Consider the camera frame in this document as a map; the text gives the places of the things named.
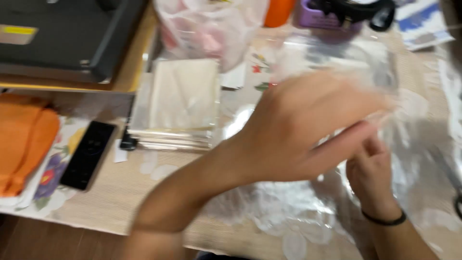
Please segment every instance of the stack of plastic bags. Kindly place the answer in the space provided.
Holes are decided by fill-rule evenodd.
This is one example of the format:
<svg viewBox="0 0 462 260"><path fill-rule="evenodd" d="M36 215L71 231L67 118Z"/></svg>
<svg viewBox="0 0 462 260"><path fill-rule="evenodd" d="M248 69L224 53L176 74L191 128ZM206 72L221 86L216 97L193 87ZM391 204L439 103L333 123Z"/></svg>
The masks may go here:
<svg viewBox="0 0 462 260"><path fill-rule="evenodd" d="M150 149L209 150L219 112L217 61L159 61L142 80L128 130L132 137Z"/></svg>

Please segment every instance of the purple box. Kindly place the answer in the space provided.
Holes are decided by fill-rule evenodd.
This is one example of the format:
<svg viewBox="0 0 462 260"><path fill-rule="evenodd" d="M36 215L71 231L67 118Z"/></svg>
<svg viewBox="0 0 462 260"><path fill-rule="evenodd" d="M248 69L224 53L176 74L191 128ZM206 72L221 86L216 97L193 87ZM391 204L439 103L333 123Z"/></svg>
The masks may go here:
<svg viewBox="0 0 462 260"><path fill-rule="evenodd" d="M314 27L314 28L324 28L324 29L342 29L339 26L339 20L336 15L330 13L325 16L321 10L314 10L308 8L308 3L310 0L301 0L300 4L300 26L303 27ZM359 31L363 27L361 22L354 23L350 26L351 31Z"/></svg>

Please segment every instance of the blue and white package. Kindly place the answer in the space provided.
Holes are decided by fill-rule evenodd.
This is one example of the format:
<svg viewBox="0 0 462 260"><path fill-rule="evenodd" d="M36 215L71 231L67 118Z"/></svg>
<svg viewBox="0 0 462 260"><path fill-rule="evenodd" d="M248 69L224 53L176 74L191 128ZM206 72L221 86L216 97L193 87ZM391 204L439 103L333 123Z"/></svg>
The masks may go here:
<svg viewBox="0 0 462 260"><path fill-rule="evenodd" d="M449 34L438 0L417 0L397 9L402 39L414 51L454 40Z"/></svg>

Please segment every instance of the yellow sticker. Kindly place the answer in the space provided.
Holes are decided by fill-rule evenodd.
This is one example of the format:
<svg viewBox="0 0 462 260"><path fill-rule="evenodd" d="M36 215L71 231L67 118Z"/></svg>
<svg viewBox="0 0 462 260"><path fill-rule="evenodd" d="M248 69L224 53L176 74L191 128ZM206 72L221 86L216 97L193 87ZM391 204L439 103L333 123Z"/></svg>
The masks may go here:
<svg viewBox="0 0 462 260"><path fill-rule="evenodd" d="M4 33L15 33L15 34L34 34L36 31L36 28L30 28L30 27L18 27L18 26L6 26L3 27L3 32Z"/></svg>

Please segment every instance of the hand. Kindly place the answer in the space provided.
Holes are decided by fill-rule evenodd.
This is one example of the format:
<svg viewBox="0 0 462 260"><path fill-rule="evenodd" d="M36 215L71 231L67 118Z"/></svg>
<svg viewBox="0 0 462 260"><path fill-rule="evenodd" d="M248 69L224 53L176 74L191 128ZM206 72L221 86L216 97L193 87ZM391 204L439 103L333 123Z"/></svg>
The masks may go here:
<svg viewBox="0 0 462 260"><path fill-rule="evenodd" d="M376 133L364 140L346 162L346 176L367 215L385 221L401 216L391 191L390 152Z"/></svg>
<svg viewBox="0 0 462 260"><path fill-rule="evenodd" d="M388 107L383 95L331 71L291 78L263 93L244 128L217 147L219 161L239 185L314 179L351 157L377 130L361 120Z"/></svg>

